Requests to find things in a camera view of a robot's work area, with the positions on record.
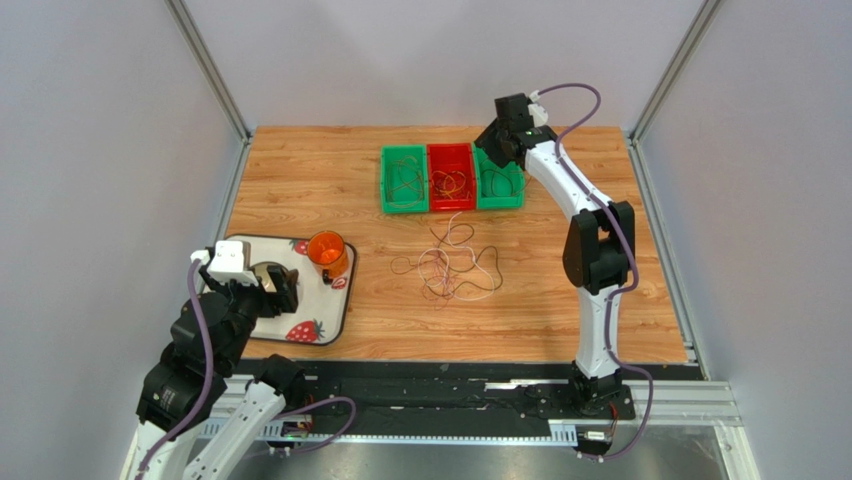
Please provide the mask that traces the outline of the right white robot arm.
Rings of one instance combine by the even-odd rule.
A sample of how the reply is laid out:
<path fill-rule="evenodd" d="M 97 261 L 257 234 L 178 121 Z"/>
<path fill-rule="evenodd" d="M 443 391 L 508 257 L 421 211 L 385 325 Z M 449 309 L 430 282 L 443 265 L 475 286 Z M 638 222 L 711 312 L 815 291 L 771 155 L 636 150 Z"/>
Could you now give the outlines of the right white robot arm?
<path fill-rule="evenodd" d="M 577 410 L 600 410 L 622 389 L 617 325 L 621 297 L 636 267 L 635 211 L 594 186 L 570 159 L 534 99 L 519 93 L 494 104 L 496 117 L 476 146 L 496 166 L 515 164 L 537 180 L 569 222 L 562 263 L 577 289 L 580 311 L 569 397 Z"/>

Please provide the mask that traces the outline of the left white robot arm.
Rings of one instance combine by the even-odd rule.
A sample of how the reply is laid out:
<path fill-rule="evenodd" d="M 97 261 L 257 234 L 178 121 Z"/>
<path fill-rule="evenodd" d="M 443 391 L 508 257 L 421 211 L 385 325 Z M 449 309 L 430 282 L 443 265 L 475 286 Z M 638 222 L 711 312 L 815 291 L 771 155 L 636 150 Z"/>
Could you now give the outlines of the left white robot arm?
<path fill-rule="evenodd" d="M 253 283 L 235 280 L 199 292 L 206 266 L 195 260 L 186 285 L 189 298 L 171 326 L 171 342 L 145 376 L 136 414 L 133 479 L 225 479 L 274 417 L 307 400 L 304 369 L 274 354 L 262 361 L 237 409 L 196 456 L 190 455 L 215 403 L 225 393 L 260 317 L 292 313 L 299 273 L 265 262 Z"/>

